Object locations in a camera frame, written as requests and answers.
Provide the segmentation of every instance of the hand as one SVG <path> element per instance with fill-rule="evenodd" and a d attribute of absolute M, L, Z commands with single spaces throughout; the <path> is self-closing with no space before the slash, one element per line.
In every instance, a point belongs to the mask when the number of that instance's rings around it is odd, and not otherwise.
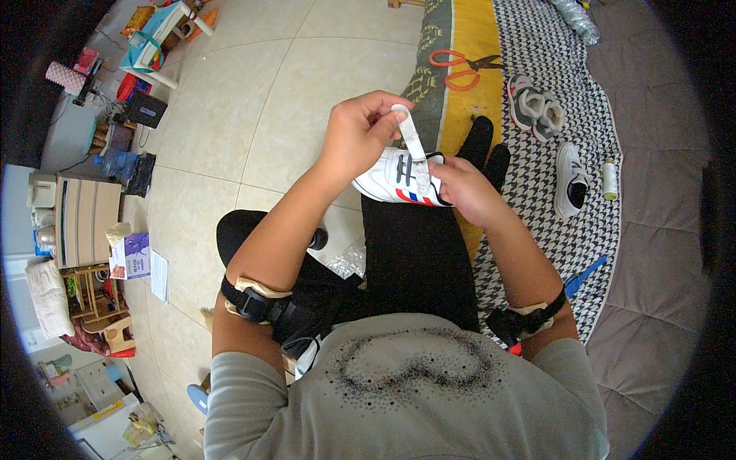
<path fill-rule="evenodd" d="M 493 185 L 468 160 L 445 157 L 445 164 L 432 161 L 429 172 L 442 181 L 439 197 L 452 203 L 471 224 L 489 232 L 511 208 Z"/>
<path fill-rule="evenodd" d="M 326 180 L 346 187 L 375 165 L 389 139 L 398 139 L 406 114 L 392 112 L 393 104 L 414 104 L 385 91 L 373 91 L 340 102 L 330 111 L 322 153 L 314 164 Z"/>

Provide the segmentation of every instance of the houndstooth blanket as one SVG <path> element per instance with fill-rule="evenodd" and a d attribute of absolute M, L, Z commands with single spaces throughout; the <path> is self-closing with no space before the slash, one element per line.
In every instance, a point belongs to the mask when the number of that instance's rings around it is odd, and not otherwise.
<path fill-rule="evenodd" d="M 552 4 L 540 0 L 494 0 L 493 6 L 506 64 L 504 82 L 513 74 L 524 74 L 536 86 L 555 93 L 567 111 L 564 130 L 543 144 L 531 132 L 516 128 L 509 116 L 504 88 L 500 128 L 512 159 L 502 195 L 521 216 L 563 280 L 582 272 L 602 255 L 608 256 L 606 264 L 590 275 L 570 299 L 580 340 L 585 343 L 606 299 L 619 242 L 620 201 L 607 201 L 601 192 L 605 159 L 613 158 L 619 166 L 622 158 L 612 111 L 603 89 L 586 69 L 585 45 Z M 561 141 L 571 141 L 579 147 L 591 179 L 582 212 L 567 222 L 555 215 L 552 206 L 555 154 Z M 506 305 L 500 275 L 485 237 L 474 271 L 481 327 L 484 334 L 500 344 L 484 321 L 491 309 Z"/>

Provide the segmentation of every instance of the gray t-shirt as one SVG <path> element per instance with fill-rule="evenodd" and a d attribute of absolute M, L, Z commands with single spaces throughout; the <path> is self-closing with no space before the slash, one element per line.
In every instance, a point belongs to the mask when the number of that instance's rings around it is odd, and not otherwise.
<path fill-rule="evenodd" d="M 583 345 L 529 363 L 426 314 L 330 333 L 287 391 L 245 353 L 212 360 L 205 457 L 216 459 L 602 459 L 606 416 Z"/>

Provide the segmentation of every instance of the red and blue stripe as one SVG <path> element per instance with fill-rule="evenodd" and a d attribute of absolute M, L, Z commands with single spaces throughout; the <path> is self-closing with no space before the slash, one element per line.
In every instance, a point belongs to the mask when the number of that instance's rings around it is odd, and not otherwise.
<path fill-rule="evenodd" d="M 400 188 L 396 189 L 396 196 L 401 198 L 402 200 L 410 203 L 416 203 L 418 205 L 424 205 L 424 206 L 436 206 L 434 203 L 432 203 L 432 200 L 430 200 L 427 197 L 418 197 L 416 194 L 413 194 L 409 192 L 409 196 L 407 197 L 404 194 L 404 191 Z"/>

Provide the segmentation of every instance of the cardboard box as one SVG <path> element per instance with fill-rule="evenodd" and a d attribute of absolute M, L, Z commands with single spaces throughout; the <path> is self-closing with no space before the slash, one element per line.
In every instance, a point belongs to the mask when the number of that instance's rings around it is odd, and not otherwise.
<path fill-rule="evenodd" d="M 110 277 L 133 280 L 151 275 L 150 255 L 148 233 L 133 233 L 124 237 L 113 247 Z"/>

